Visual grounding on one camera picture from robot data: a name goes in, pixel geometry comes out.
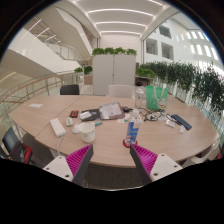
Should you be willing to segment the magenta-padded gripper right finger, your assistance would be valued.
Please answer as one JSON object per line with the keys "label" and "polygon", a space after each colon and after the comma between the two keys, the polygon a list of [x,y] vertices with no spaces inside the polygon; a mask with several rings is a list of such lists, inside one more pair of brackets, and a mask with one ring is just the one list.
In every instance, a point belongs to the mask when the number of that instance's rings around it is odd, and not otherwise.
{"label": "magenta-padded gripper right finger", "polygon": [[147,185],[182,169],[168,155],[155,154],[136,144],[130,145],[130,154],[143,185]]}

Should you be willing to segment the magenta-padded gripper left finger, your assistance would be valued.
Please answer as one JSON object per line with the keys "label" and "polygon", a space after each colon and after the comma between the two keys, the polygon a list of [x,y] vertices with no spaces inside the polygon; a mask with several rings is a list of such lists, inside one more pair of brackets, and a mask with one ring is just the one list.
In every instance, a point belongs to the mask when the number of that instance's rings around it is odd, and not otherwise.
{"label": "magenta-padded gripper left finger", "polygon": [[68,156],[57,156],[44,167],[44,170],[82,186],[93,154],[93,145],[90,144]]}

